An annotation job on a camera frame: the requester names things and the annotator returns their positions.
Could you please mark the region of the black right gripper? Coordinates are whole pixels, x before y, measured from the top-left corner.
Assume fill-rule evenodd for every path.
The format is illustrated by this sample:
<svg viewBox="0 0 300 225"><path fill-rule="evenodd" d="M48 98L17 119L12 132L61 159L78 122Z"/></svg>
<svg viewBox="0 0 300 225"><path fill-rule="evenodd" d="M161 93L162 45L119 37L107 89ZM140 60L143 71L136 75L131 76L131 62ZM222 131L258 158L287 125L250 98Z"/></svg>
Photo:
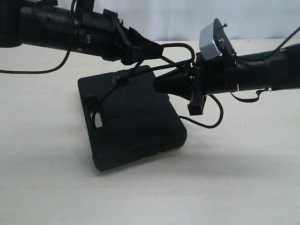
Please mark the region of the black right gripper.
<svg viewBox="0 0 300 225"><path fill-rule="evenodd" d="M209 94L229 93L238 90L235 56L217 56L205 61L197 53L196 62L156 77L154 90L158 93L175 95L189 100L188 112L191 116L203 115Z"/></svg>

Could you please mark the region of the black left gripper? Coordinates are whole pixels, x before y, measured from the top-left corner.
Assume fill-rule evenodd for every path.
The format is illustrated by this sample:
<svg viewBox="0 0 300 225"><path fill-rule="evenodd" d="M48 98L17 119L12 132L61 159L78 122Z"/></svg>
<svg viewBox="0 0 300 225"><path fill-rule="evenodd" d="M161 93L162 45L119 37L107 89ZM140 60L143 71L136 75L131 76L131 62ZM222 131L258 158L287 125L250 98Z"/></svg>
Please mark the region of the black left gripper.
<svg viewBox="0 0 300 225"><path fill-rule="evenodd" d="M121 63L126 66L137 63L141 59L160 59L163 47L145 38L132 27L129 27L127 32L132 46L127 46L123 55L124 42L118 30L121 27L118 13L111 10L104 9L101 14L93 12L86 15L87 42L93 54L107 61L121 59Z"/></svg>

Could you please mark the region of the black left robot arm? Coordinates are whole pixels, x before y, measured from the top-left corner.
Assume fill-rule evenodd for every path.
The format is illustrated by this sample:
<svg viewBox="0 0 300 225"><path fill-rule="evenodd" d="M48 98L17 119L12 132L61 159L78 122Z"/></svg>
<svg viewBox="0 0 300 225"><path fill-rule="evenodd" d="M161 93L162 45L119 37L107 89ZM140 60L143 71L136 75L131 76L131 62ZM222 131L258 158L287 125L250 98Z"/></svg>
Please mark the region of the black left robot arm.
<svg viewBox="0 0 300 225"><path fill-rule="evenodd" d="M22 44L99 56L106 61L132 65L158 59L163 47L124 27L118 13L93 10L94 1L78 0L74 10L56 0L2 0L0 46Z"/></svg>

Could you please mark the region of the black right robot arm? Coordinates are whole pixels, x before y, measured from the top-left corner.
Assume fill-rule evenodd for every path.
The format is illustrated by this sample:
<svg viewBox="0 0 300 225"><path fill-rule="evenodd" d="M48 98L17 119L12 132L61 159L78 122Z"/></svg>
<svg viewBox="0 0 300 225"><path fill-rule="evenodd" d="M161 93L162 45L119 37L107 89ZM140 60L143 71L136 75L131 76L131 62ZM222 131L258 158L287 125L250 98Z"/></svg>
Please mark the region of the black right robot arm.
<svg viewBox="0 0 300 225"><path fill-rule="evenodd" d="M155 78L153 87L156 92L188 100L192 116L203 114L210 94L299 89L300 45L286 46L275 54L259 52L231 58L221 55L208 61L197 53L193 65Z"/></svg>

